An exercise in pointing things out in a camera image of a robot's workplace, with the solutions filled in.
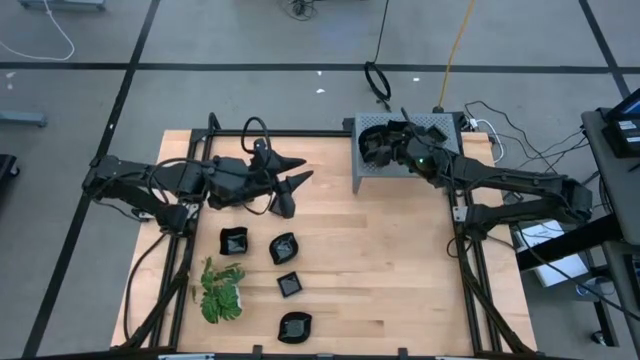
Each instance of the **gray floor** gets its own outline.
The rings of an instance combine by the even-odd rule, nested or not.
[[[618,64],[640,65],[640,2],[589,3]],[[392,1],[379,62],[446,63],[465,4]],[[109,0],[105,13],[59,11],[55,16],[76,44],[74,61],[127,62],[148,5],[149,0]],[[316,18],[301,23],[287,18],[275,0],[162,0],[142,61],[364,63],[373,57],[384,0],[332,0],[317,8]],[[64,56],[67,51],[43,12],[26,11],[15,1],[0,4],[0,40],[34,55]],[[22,59],[0,49],[3,61]],[[606,65],[577,0],[478,1],[456,63]],[[124,75],[18,70],[8,79],[5,75],[13,71],[0,72],[0,109],[43,111],[49,126],[0,126],[0,153],[16,154],[22,166],[0,209],[0,358],[22,353]],[[441,73],[387,76],[394,109],[429,112],[435,105]],[[625,80],[632,90],[640,86],[640,75]],[[444,107],[460,110],[465,102],[484,100],[507,112],[532,143],[546,148],[577,131],[581,112],[620,99],[607,74],[454,73]],[[216,112],[225,128],[239,128],[249,116],[258,115],[271,128],[338,129],[344,117],[382,109],[361,72],[138,71],[110,153],[154,161],[165,129],[204,126],[209,111]],[[500,116],[479,106],[471,111],[490,120],[498,132],[518,135]],[[504,141],[507,154],[501,166],[526,160],[517,143]],[[537,161],[527,169],[544,170],[543,165]],[[581,180],[595,164],[586,147],[567,155],[556,168]],[[109,346],[136,225],[109,209],[90,208],[40,355]],[[597,330],[591,304],[550,296],[531,274],[523,274],[523,279],[540,350],[584,359],[635,357],[624,321],[615,311],[621,347],[601,347],[588,339]]]

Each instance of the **wooden tabletop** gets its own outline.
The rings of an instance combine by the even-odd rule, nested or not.
[[[184,156],[189,135],[189,131],[165,132],[158,161]],[[190,286],[197,296],[194,302],[189,291],[179,351],[250,353],[259,344],[265,353],[390,355],[400,347],[411,355],[473,353],[460,268],[445,249],[453,237],[446,195],[418,178],[366,178],[358,195],[353,195],[350,141],[272,139],[282,156],[307,160],[292,174],[315,171],[294,193],[293,219],[271,213],[255,216],[244,209],[204,208],[190,272]],[[486,134],[465,133],[463,142],[467,156],[493,163]],[[213,153],[248,159],[238,137],[216,137]],[[490,189],[475,190],[474,199],[492,206],[502,202],[500,192]],[[261,210],[265,203],[258,199],[251,206]],[[219,255],[220,230],[236,226],[249,229],[248,253]],[[300,250],[292,261],[275,266],[268,246],[285,232],[295,234]],[[132,264],[158,235],[155,223],[141,226]],[[511,241],[503,226],[491,235]],[[130,331],[157,300],[167,244],[165,240],[151,253],[135,276]],[[535,349],[513,250],[494,241],[483,246],[496,307],[523,342]],[[200,313],[199,279],[208,256],[216,266],[240,262],[247,271],[240,283],[243,313],[235,321],[213,325]],[[297,272],[304,290],[285,299],[276,279],[291,271]],[[489,349],[484,312],[476,307],[484,348]],[[311,337],[303,344],[287,345],[276,338],[280,318],[291,311],[313,316]],[[172,315],[170,305],[161,343],[167,343]],[[112,344],[123,341],[121,308]]]

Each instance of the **green plant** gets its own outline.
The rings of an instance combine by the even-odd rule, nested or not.
[[[207,258],[200,277],[200,283],[204,288],[200,309],[205,320],[217,324],[220,318],[227,321],[235,320],[242,314],[242,308],[238,306],[236,285],[244,276],[244,270],[239,263],[226,266],[218,272],[213,267],[211,257]]]

